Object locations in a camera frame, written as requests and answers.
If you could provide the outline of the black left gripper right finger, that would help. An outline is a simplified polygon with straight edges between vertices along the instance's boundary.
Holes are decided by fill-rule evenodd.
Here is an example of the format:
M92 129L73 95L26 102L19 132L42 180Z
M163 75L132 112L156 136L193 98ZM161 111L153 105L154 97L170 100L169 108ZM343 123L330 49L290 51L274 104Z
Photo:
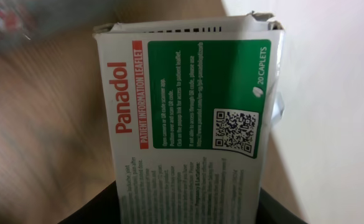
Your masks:
M307 224L290 212L264 189L259 193L255 224Z

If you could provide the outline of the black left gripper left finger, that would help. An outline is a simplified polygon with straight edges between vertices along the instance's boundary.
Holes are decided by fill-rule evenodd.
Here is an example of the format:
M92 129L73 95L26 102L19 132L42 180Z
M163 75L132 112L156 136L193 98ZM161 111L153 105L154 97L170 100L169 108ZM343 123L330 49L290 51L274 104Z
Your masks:
M121 224L116 182L58 224Z

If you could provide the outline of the white green Panadol box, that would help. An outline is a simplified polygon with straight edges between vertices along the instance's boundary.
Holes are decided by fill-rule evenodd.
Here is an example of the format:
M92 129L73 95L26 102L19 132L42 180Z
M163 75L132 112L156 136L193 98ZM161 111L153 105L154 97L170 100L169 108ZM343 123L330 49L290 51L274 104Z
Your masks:
M271 13L95 28L122 223L254 223L284 29Z

